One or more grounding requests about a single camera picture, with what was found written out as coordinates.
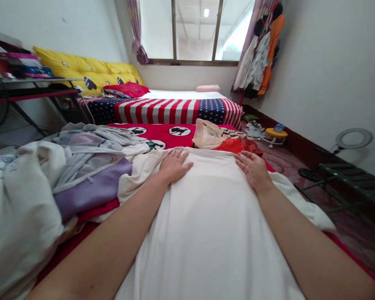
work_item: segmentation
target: orange clothing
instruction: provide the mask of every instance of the orange clothing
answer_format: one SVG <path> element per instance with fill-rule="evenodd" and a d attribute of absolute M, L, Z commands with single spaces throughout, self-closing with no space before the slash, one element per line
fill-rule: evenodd
<path fill-rule="evenodd" d="M 274 57 L 276 44 L 278 42 L 278 37 L 282 31 L 283 26 L 285 25 L 285 16 L 280 15 L 272 22 L 271 26 L 271 39 L 270 39 L 270 51 L 268 52 L 268 65 L 264 70 L 264 76 L 262 78 L 261 87 L 258 91 L 258 95 L 264 95 L 267 90 L 268 83 L 271 80 L 271 64 Z"/>

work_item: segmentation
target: stars pattern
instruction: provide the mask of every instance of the stars pattern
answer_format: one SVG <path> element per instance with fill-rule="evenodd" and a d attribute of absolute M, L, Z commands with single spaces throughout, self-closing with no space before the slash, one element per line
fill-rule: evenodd
<path fill-rule="evenodd" d="M 88 102 L 88 107 L 97 124 L 117 123 L 118 119 L 114 106 L 117 103 L 129 101 L 130 98 L 99 99 Z M 197 117 L 208 120 L 214 124 L 224 123 L 226 106 L 221 99 L 202 99 L 198 100 L 199 111 Z"/>
<path fill-rule="evenodd" d="M 87 105 L 97 124 L 118 122 L 115 116 L 114 106 L 119 102 L 130 100 L 129 98 L 101 99 L 89 102 Z"/>
<path fill-rule="evenodd" d="M 225 105 L 221 99 L 200 100 L 198 118 L 220 125 L 224 121 Z"/>

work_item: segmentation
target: purple cloth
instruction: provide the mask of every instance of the purple cloth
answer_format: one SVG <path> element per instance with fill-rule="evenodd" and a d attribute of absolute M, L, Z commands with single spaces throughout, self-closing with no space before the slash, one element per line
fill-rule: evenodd
<path fill-rule="evenodd" d="M 118 181 L 123 174 L 132 174 L 132 164 L 126 158 L 94 174 L 90 179 L 54 194 L 63 222 L 77 213 L 95 208 L 117 197 Z"/>
<path fill-rule="evenodd" d="M 246 35 L 245 43 L 243 44 L 242 53 L 240 54 L 240 60 L 239 60 L 239 64 L 237 65 L 238 68 L 236 70 L 235 79 L 232 84 L 231 92 L 234 92 L 233 86 L 235 85 L 235 81 L 238 76 L 240 65 L 242 64 L 243 56 L 245 55 L 247 49 L 250 46 L 251 41 L 254 38 L 254 26 L 256 22 L 263 16 L 263 14 L 267 14 L 270 11 L 272 11 L 278 3 L 279 3 L 279 0 L 256 0 L 256 2 L 254 3 L 253 13 L 251 15 L 249 28 L 247 29 L 247 35 Z M 262 33 L 258 41 L 261 40 L 261 38 L 263 37 L 265 33 L 266 32 Z"/>
<path fill-rule="evenodd" d="M 140 1 L 127 0 L 130 23 L 132 25 L 133 35 L 135 37 L 132 43 L 132 53 L 136 54 L 137 61 L 141 65 L 147 65 L 149 58 L 142 46 L 142 22 L 140 16 Z"/>

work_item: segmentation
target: purple curtain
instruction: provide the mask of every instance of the purple curtain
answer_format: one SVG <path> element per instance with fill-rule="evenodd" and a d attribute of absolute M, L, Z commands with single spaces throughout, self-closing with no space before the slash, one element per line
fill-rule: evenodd
<path fill-rule="evenodd" d="M 132 53 L 136 54 L 137 61 L 141 65 L 147 65 L 149 58 L 142 46 L 142 22 L 140 18 L 140 1 L 127 0 L 130 23 L 132 25 L 133 35 L 135 37 L 132 43 Z"/>
<path fill-rule="evenodd" d="M 240 55 L 239 64 L 237 65 L 238 68 L 236 70 L 235 79 L 234 79 L 233 84 L 232 84 L 231 92 L 234 92 L 233 86 L 235 85 L 235 81 L 236 81 L 236 78 L 238 76 L 240 65 L 242 64 L 243 56 L 245 55 L 247 49 L 250 46 L 251 41 L 254 38 L 254 26 L 255 26 L 256 22 L 263 16 L 263 14 L 265 12 L 267 12 L 267 11 L 271 12 L 278 2 L 279 2 L 279 0 L 256 0 L 256 2 L 254 3 L 253 13 L 251 15 L 249 28 L 247 29 L 247 35 L 246 35 L 245 43 L 243 44 L 242 54 Z M 265 29 L 267 29 L 269 27 L 270 20 L 271 20 L 271 18 L 269 17 L 267 19 L 267 23 L 264 26 L 264 29 L 262 30 L 261 35 L 260 35 L 257 43 L 259 43 L 261 41 L 262 37 L 266 33 Z"/>

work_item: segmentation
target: hand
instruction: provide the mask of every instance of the hand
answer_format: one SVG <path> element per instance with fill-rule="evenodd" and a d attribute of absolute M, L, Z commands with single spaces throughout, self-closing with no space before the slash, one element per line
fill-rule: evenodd
<path fill-rule="evenodd" d="M 179 178 L 183 177 L 193 166 L 192 162 L 189 162 L 183 166 L 189 152 L 185 152 L 182 155 L 181 154 L 182 148 L 174 149 L 162 160 L 160 170 L 158 172 L 164 176 L 167 184 L 177 181 Z"/>
<path fill-rule="evenodd" d="M 270 175 L 268 174 L 265 161 L 258 155 L 242 151 L 235 154 L 236 164 L 246 174 L 250 186 L 257 193 L 263 189 L 273 186 Z"/>

